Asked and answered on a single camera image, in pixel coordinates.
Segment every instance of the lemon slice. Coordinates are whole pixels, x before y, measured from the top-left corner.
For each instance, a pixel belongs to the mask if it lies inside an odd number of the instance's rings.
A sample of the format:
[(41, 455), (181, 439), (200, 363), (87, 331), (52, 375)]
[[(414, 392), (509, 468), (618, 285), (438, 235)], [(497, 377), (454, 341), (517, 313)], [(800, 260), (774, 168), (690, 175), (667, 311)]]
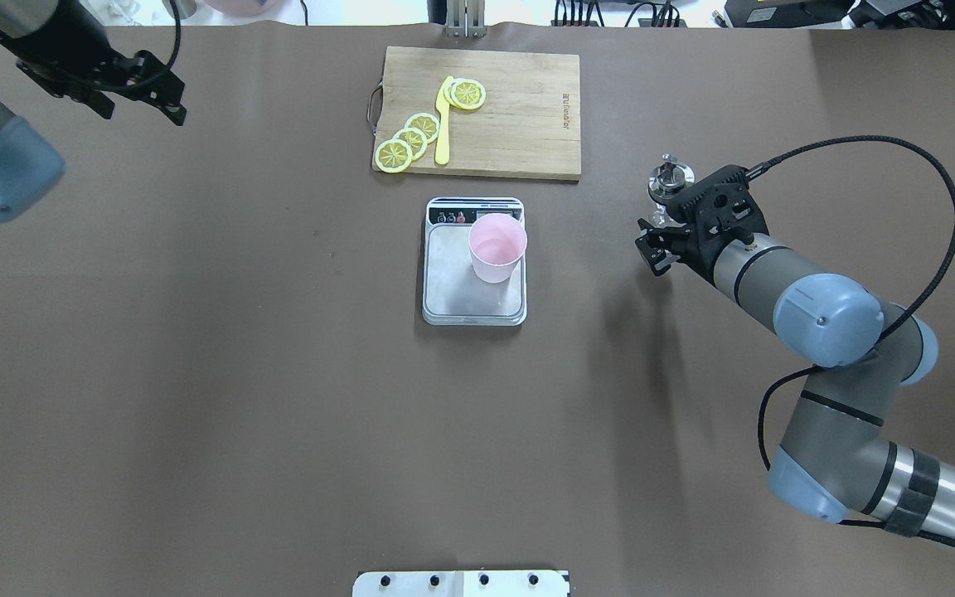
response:
[(408, 169), (412, 163), (408, 141), (390, 139), (375, 150), (375, 166), (382, 172), (396, 174)]
[(408, 118), (405, 129), (419, 129), (425, 135), (425, 142), (432, 143), (440, 133), (440, 121), (434, 114), (420, 112)]
[(412, 162), (418, 158), (422, 158), (422, 154), (425, 153), (425, 148), (429, 146), (429, 141), (425, 140), (425, 133), (422, 132), (422, 129), (414, 128), (414, 126), (405, 126), (405, 128), (399, 129), (395, 135), (394, 139), (400, 139), (409, 144), (412, 148)]
[(458, 109), (480, 109), (485, 103), (485, 86), (474, 79), (456, 79), (448, 88), (448, 102)]

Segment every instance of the cutting board handle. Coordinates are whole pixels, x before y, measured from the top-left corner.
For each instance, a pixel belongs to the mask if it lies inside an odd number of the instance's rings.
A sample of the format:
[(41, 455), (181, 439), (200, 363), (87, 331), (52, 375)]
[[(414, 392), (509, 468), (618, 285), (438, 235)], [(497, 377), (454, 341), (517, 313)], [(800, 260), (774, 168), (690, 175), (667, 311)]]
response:
[(378, 85), (371, 90), (371, 97), (367, 98), (367, 124), (371, 126), (371, 135), (378, 135), (378, 119), (372, 113), (375, 107), (375, 94), (378, 94), (378, 116), (382, 116), (382, 100), (385, 99), (385, 95), (381, 92), (382, 81), (382, 79), (378, 80)]

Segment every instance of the yellow plastic knife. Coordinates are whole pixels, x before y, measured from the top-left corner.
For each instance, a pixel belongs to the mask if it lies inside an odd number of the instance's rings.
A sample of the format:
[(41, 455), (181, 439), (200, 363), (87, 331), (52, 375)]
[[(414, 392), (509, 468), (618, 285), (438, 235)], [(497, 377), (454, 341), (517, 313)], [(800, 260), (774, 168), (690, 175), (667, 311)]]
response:
[(455, 80), (454, 76), (447, 76), (444, 83), (440, 84), (440, 90), (437, 90), (437, 114), (440, 117), (440, 132), (437, 133), (437, 148), (433, 154), (433, 160), (443, 166), (448, 163), (448, 113), (451, 112), (452, 105), (448, 104), (447, 90), (448, 85)]

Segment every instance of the wooden cutting board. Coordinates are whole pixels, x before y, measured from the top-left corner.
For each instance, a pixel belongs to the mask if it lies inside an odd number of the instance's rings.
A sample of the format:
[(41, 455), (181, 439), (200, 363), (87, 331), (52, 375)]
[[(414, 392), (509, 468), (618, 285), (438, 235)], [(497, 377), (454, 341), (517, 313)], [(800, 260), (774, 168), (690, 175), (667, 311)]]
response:
[[(485, 105), (451, 109), (451, 160), (433, 160), (434, 143), (406, 173), (462, 177), (580, 179), (580, 58), (479, 50), (385, 50), (382, 114), (375, 148), (414, 113), (437, 114), (434, 101), (448, 75), (480, 80)], [(371, 166), (374, 153), (371, 153)]]

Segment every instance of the pink plastic cup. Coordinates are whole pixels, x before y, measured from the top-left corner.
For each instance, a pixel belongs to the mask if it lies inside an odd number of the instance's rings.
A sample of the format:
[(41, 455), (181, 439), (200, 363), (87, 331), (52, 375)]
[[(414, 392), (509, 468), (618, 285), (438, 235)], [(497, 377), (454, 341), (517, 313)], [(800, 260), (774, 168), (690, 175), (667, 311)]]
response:
[(486, 214), (470, 226), (470, 261), (474, 273), (497, 284), (511, 277), (526, 253), (526, 228), (507, 214)]
[(205, 4), (232, 17), (254, 17), (275, 7), (279, 0), (205, 0)]

